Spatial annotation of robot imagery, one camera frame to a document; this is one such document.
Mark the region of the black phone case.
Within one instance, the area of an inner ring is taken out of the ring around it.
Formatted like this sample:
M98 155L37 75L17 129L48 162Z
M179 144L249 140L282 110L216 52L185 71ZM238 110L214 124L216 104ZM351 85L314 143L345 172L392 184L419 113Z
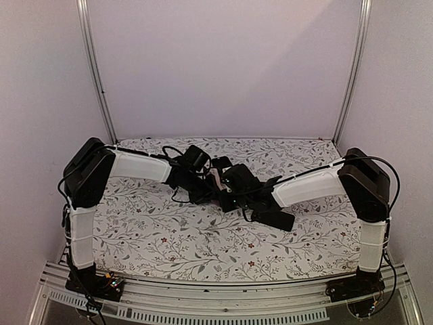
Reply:
M211 160L211 167L215 168L219 173L223 173L224 170L232 166L233 164L227 156L216 157Z

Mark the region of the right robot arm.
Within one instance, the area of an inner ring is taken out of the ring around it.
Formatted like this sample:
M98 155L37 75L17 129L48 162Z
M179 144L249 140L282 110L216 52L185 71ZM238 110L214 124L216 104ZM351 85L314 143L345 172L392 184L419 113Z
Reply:
M357 274L349 286L355 295L364 295L375 286L390 218L390 178L379 162L378 157L352 148L328 165L268 181L237 164L217 171L215 185L226 211L250 210L250 221L284 231L294 225L286 208L332 196L348 199L361 226Z

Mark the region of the black phone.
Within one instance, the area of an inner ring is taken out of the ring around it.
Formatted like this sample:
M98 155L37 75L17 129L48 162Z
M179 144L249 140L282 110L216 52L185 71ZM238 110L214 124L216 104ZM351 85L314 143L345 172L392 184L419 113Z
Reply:
M251 220L272 228L291 232L294 225L295 216L283 211L266 213L258 213L254 211L251 215Z

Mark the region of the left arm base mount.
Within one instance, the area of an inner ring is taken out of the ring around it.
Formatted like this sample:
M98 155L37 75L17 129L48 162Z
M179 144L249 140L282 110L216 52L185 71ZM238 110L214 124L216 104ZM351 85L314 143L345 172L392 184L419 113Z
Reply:
M93 298L120 302L124 280L116 276L100 276L92 273L70 272L65 288L69 291L88 294Z

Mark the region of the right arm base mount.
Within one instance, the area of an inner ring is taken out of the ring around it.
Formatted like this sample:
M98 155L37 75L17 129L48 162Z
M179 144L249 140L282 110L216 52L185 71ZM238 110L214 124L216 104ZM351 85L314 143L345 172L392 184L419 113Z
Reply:
M332 303L354 299L347 305L349 312L356 318L369 318L378 308L384 289L380 271L360 271L355 276L329 281L325 294Z

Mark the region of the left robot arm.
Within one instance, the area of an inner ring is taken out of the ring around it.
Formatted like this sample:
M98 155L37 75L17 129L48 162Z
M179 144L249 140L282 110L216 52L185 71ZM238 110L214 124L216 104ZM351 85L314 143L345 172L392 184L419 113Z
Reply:
M93 267L93 225L100 202L111 183L118 179L144 180L164 184L172 190L187 192L188 202L207 203L217 196L207 180L210 157L197 146L190 146L177 156L169 149L160 154L122 148L89 138L66 165L58 184L66 200L64 228L72 266L78 271L73 279L85 293L96 293L101 284Z

